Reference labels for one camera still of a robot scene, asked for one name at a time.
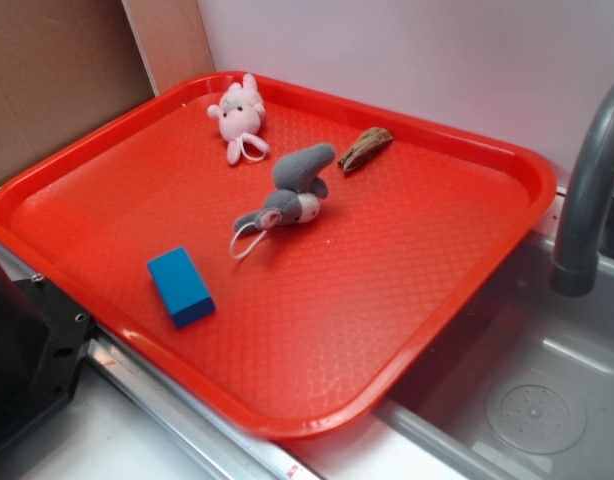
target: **sink drain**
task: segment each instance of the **sink drain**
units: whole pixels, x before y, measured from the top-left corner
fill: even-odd
[[[587,417],[580,398],[538,374],[518,375],[494,386],[487,397],[487,420],[508,445],[547,455],[574,445]]]

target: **faucet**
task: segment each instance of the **faucet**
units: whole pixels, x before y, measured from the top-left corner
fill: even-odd
[[[552,253],[552,289],[591,292],[599,252],[614,258],[614,86],[587,131],[572,173]]]

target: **plastic tray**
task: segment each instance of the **plastic tray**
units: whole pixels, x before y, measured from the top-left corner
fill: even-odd
[[[236,424],[305,437],[378,402],[546,210],[555,181],[516,146],[256,78],[264,161],[230,167],[206,114],[242,74],[200,77],[5,185],[0,242]],[[229,255],[275,160],[323,141],[342,154],[372,126],[394,142],[351,175],[323,172],[318,219]],[[180,330],[146,267],[178,246],[217,307]]]

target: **gray sink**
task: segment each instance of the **gray sink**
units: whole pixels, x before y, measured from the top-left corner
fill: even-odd
[[[531,234],[378,409],[468,477],[614,479],[614,261],[568,298],[551,248]]]

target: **stuffed bunny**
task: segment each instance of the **stuffed bunny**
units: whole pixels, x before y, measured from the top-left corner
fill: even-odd
[[[227,162],[235,165],[241,153],[249,160],[259,161],[269,152],[269,145],[256,136],[265,117],[263,99],[258,93],[256,79],[250,73],[243,76],[243,84],[232,83],[220,98],[218,105],[210,105],[207,115],[218,120],[218,129],[227,144]],[[250,143],[262,152],[261,157],[251,157],[245,152]]]

